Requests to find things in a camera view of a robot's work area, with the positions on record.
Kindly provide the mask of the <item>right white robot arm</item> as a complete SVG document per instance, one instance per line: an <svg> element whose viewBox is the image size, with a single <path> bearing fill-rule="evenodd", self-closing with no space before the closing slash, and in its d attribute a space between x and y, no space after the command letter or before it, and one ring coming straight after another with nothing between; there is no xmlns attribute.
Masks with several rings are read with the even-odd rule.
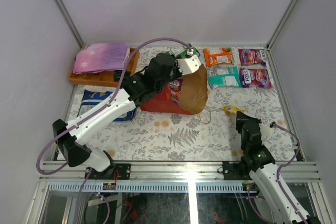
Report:
<svg viewBox="0 0 336 224"><path fill-rule="evenodd" d="M302 207L280 174L288 163L278 166L270 151L262 143L261 120L236 112L236 130L240 134L243 155L239 172L252 179L270 207L275 223L320 223Z"/></svg>

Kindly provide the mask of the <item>purple Fox's candy bag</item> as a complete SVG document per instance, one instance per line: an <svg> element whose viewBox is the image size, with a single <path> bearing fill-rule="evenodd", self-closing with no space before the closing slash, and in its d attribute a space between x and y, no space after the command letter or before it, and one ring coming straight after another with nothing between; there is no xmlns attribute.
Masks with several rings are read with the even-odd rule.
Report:
<svg viewBox="0 0 336 224"><path fill-rule="evenodd" d="M243 88L272 88L267 69L240 69L240 81Z"/></svg>
<svg viewBox="0 0 336 224"><path fill-rule="evenodd" d="M179 104L182 84L183 84L182 79L176 79L169 82L171 100L175 104Z"/></svg>

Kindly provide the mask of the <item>red paper bag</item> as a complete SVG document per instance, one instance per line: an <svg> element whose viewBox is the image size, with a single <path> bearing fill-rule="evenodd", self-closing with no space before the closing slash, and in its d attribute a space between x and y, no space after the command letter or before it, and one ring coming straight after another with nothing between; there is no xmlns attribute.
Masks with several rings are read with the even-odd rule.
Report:
<svg viewBox="0 0 336 224"><path fill-rule="evenodd" d="M208 99L207 71L204 65L193 74L182 76L179 104L171 100L169 84L154 99L140 106L142 111L196 115L206 107Z"/></svg>

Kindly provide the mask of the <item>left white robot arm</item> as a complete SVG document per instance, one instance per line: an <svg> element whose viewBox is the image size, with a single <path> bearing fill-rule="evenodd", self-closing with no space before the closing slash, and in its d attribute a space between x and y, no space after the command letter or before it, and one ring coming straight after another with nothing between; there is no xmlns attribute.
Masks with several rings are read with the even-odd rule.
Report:
<svg viewBox="0 0 336 224"><path fill-rule="evenodd" d="M169 82L186 73L185 59L159 53L141 71L122 80L121 89L98 103L72 122L61 119L53 123L57 145L67 165L76 167L83 163L94 168L103 179L114 175L115 166L106 152L90 149L88 138L119 116L134 110L153 99Z"/></svg>

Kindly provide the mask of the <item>white Fox's candy bag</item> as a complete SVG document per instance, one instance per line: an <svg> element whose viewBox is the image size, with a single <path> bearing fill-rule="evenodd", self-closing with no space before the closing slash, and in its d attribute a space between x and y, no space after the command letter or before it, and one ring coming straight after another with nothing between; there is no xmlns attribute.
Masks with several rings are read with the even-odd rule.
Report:
<svg viewBox="0 0 336 224"><path fill-rule="evenodd" d="M238 53L240 64L242 66L260 64L261 66L266 67L266 53L263 49L240 48Z"/></svg>

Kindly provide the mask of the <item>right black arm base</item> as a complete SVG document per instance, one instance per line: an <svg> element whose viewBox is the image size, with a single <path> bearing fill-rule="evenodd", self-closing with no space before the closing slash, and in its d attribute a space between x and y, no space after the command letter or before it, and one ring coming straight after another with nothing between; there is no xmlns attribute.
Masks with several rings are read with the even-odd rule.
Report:
<svg viewBox="0 0 336 224"><path fill-rule="evenodd" d="M225 180L251 180L248 173L238 161L223 161L223 176Z"/></svg>

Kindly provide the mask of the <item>orange Fox's candy bag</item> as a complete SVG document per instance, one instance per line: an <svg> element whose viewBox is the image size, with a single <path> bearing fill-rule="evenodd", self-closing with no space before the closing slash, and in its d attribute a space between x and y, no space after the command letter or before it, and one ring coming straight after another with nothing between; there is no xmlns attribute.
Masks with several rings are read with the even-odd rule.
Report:
<svg viewBox="0 0 336 224"><path fill-rule="evenodd" d="M231 47L204 48L203 54L208 68L221 64L234 64L233 50Z"/></svg>

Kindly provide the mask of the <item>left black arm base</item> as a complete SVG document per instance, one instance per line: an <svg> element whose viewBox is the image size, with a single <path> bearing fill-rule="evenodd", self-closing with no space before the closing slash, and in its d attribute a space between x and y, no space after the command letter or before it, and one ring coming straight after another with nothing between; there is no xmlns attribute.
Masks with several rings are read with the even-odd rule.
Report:
<svg viewBox="0 0 336 224"><path fill-rule="evenodd" d="M110 165L105 171L98 172L92 170L89 179L94 180L129 180L131 174L130 163L114 163Z"/></svg>

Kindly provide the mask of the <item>yellow snack bar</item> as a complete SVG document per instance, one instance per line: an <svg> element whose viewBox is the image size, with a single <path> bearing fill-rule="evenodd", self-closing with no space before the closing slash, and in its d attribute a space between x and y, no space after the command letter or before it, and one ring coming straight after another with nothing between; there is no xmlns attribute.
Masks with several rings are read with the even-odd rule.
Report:
<svg viewBox="0 0 336 224"><path fill-rule="evenodd" d="M246 110L240 109L232 105L224 106L222 107L222 110L225 112L226 115L236 115L237 112L242 112L242 113L246 112Z"/></svg>

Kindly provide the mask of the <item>green snack packet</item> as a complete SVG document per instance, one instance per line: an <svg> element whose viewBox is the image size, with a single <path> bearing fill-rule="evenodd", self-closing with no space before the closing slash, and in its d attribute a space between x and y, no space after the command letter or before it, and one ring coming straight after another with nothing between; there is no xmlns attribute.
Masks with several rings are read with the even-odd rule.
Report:
<svg viewBox="0 0 336 224"><path fill-rule="evenodd" d="M183 59L183 58L191 58L192 56L200 56L200 52L194 48L191 47L192 53L190 53L189 49L187 47L171 47L169 51L167 51L167 53L169 55L174 56L176 59Z"/></svg>

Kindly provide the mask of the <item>teal candy bag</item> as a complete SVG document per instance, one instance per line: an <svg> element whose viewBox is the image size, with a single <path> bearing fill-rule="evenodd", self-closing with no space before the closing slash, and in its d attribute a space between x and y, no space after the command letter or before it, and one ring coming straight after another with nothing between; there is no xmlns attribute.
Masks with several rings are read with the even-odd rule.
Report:
<svg viewBox="0 0 336 224"><path fill-rule="evenodd" d="M241 88L238 68L213 67L207 69L207 81L211 89L219 87Z"/></svg>

